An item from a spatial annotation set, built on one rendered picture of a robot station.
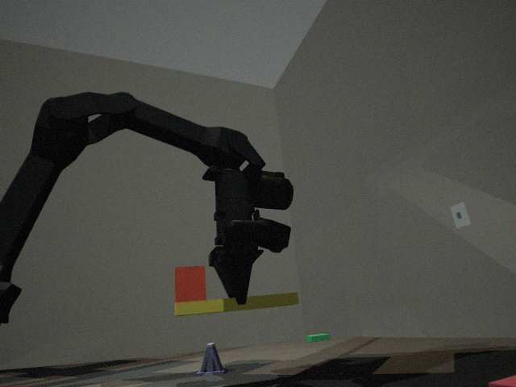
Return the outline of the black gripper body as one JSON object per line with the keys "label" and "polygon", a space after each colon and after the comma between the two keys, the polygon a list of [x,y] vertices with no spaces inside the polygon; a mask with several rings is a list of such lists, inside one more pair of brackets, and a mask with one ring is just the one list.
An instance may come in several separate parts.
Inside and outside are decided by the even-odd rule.
{"label": "black gripper body", "polygon": [[264,220],[252,220],[255,206],[242,198],[228,198],[216,203],[214,221],[216,221],[217,236],[214,239],[215,247],[210,254],[209,267],[215,261],[221,261],[219,254],[222,251],[258,250],[258,240],[263,245],[273,241],[272,227]]}

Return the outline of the green rectangular block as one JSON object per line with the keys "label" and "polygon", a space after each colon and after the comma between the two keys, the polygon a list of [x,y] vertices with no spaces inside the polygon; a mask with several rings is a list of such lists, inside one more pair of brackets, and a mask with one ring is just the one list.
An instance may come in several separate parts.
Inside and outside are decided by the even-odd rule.
{"label": "green rectangular block", "polygon": [[323,340],[329,340],[330,334],[320,334],[320,335],[308,335],[306,336],[306,342],[318,342]]}

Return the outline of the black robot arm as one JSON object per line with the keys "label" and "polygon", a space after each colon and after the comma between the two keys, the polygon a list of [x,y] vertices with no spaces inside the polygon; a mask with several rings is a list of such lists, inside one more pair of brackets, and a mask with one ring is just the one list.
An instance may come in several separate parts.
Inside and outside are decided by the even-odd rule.
{"label": "black robot arm", "polygon": [[[89,122],[89,116],[101,114]],[[205,127],[134,99],[126,92],[84,92],[47,99],[35,123],[31,150],[0,202],[0,324],[9,322],[22,289],[10,283],[21,249],[60,173],[85,149],[129,129],[191,152],[215,181],[215,205],[242,198],[255,208],[287,210],[293,186],[266,165],[247,136],[227,127]],[[239,167],[249,162],[241,172]]]}

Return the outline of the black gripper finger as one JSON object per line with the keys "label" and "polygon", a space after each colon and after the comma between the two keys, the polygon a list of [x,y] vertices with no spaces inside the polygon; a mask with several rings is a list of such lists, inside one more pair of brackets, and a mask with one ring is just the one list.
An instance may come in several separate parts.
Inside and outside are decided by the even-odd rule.
{"label": "black gripper finger", "polygon": [[247,300],[252,265],[264,250],[222,251],[219,258],[238,305]]}
{"label": "black gripper finger", "polygon": [[215,261],[212,265],[213,265],[213,268],[215,269],[215,271],[217,272],[217,274],[218,274],[218,276],[220,278],[220,281],[223,284],[224,289],[226,290],[227,296],[229,298],[234,298],[235,296],[234,296],[234,294],[232,292],[229,280],[227,279],[227,275],[226,275],[226,273],[224,271],[222,262],[221,261]]}

